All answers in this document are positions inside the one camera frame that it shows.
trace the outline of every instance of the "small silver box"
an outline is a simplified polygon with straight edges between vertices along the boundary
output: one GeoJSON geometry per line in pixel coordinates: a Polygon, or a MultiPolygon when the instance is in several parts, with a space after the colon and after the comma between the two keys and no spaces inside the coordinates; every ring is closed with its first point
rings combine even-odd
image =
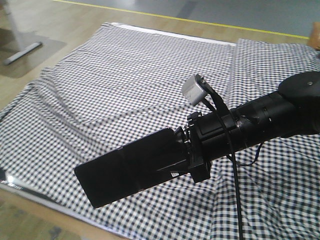
{"type": "Polygon", "coordinates": [[[207,95],[198,81],[201,81],[201,76],[199,74],[192,75],[182,86],[182,94],[193,106],[200,103],[207,95]]]}

